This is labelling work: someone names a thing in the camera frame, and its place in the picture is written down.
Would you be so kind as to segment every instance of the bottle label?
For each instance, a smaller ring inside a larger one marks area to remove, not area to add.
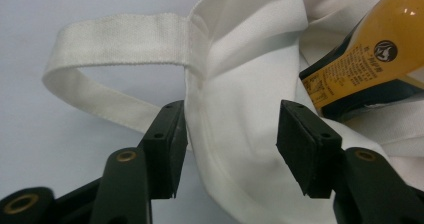
[[[423,88],[424,80],[417,78],[423,72],[418,69],[422,68],[400,64],[396,61],[398,52],[398,47],[390,40],[382,40],[375,46],[358,44],[302,82],[317,109],[396,78]]]

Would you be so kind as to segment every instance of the screw hole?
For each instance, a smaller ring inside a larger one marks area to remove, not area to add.
[[[135,153],[134,151],[123,151],[118,154],[116,159],[119,162],[127,162],[127,161],[131,161],[132,159],[136,157],[137,157],[137,153]]]
[[[32,207],[38,201],[38,195],[25,194],[16,199],[13,199],[5,207],[3,212],[9,215],[23,212]]]
[[[375,155],[368,151],[357,150],[355,154],[359,159],[362,159],[365,161],[374,161],[376,159]]]
[[[127,224],[128,219],[125,216],[117,216],[112,218],[107,224]]]

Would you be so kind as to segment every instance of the black plastic part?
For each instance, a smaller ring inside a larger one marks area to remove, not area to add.
[[[99,184],[97,179],[57,199],[53,213],[58,223],[88,223]]]
[[[50,223],[53,192],[45,187],[23,189],[0,201],[0,223]]]
[[[341,136],[307,107],[281,102],[277,147],[304,195],[330,197],[341,143]]]
[[[364,223],[424,223],[424,204],[386,159],[363,148],[347,149],[345,157],[344,178]]]
[[[108,158],[91,224],[152,222],[145,164],[140,148],[125,148]]]
[[[147,158],[150,197],[175,197],[187,148],[184,102],[170,103],[162,108],[141,140]]]

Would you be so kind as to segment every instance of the white surface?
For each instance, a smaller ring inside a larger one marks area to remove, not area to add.
[[[46,186],[60,197],[101,176],[115,150],[142,134],[70,107],[41,83],[56,35],[103,16],[173,12],[199,0],[0,0],[0,199]],[[86,70],[96,80],[163,106],[184,98],[184,73],[172,66]],[[154,223],[236,223],[205,193],[187,153],[177,199],[153,201]]]

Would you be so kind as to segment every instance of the brass screw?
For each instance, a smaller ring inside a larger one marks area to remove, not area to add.
[[[119,162],[128,162],[135,159],[136,157],[137,153],[135,153],[134,151],[123,151],[118,154],[116,160],[118,160]]]
[[[3,212],[9,215],[23,212],[37,203],[38,199],[39,197],[36,194],[24,194],[7,203]]]

